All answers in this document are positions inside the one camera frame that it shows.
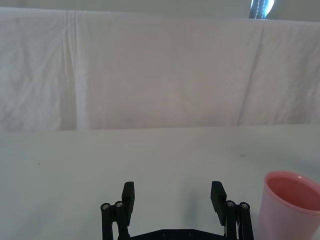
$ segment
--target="cup rim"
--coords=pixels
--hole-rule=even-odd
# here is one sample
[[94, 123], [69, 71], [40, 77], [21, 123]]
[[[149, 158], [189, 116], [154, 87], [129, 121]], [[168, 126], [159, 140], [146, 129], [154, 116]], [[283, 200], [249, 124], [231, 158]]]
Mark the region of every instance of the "cup rim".
[[295, 172], [291, 172], [291, 171], [272, 171], [272, 172], [269, 172], [264, 177], [264, 187], [267, 189], [268, 193], [272, 197], [274, 197], [276, 200], [278, 200], [281, 204], [283, 204], [283, 205], [287, 206], [288, 208], [291, 208], [295, 211], [304, 213], [304, 214], [320, 215], [320, 210], [310, 210], [310, 209], [296, 206], [290, 202], [285, 201], [284, 199], [279, 197], [277, 194], [275, 194], [268, 185], [268, 180], [270, 180], [272, 177], [282, 177], [282, 178], [287, 178], [287, 179], [291, 179], [291, 180], [299, 179], [300, 182], [307, 185], [312, 190], [314, 190], [316, 193], [318, 193], [318, 195], [320, 197], [320, 184], [319, 183], [317, 183], [316, 181], [313, 181], [312, 179], [310, 179], [306, 176], [303, 176], [299, 173], [295, 173]]

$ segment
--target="pink plastic cup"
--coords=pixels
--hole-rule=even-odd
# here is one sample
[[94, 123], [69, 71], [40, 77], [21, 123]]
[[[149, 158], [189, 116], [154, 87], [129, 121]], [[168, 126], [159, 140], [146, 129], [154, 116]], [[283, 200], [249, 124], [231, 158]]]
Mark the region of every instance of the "pink plastic cup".
[[259, 240], [310, 240], [320, 225], [320, 184], [297, 173], [264, 178]]

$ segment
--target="bolt head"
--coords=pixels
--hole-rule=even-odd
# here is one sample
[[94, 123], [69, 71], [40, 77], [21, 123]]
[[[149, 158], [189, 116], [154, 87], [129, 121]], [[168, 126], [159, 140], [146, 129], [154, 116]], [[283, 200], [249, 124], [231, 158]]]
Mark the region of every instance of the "bolt head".
[[117, 208], [121, 208], [123, 206], [123, 203], [122, 202], [117, 202], [116, 205], [115, 205]]
[[226, 204], [227, 204], [229, 207], [234, 207], [234, 206], [235, 206], [232, 201], [228, 201]]
[[243, 209], [248, 209], [248, 208], [249, 208], [248, 204], [245, 204], [245, 203], [242, 203], [242, 204], [241, 204], [241, 207], [242, 207]]
[[101, 208], [102, 208], [103, 210], [106, 210], [106, 209], [109, 208], [109, 204], [105, 204], [105, 205], [103, 205]]

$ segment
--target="white sheet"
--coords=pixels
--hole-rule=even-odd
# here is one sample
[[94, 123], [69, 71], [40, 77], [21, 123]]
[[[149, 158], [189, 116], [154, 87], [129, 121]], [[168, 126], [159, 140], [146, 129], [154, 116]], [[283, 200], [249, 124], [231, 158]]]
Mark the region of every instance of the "white sheet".
[[320, 24], [0, 8], [0, 131], [320, 123]]

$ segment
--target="window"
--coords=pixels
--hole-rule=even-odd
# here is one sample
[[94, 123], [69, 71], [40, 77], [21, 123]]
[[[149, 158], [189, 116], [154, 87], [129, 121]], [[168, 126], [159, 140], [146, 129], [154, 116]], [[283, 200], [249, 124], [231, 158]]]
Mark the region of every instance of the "window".
[[265, 19], [275, 4], [275, 0], [251, 0], [250, 18]]

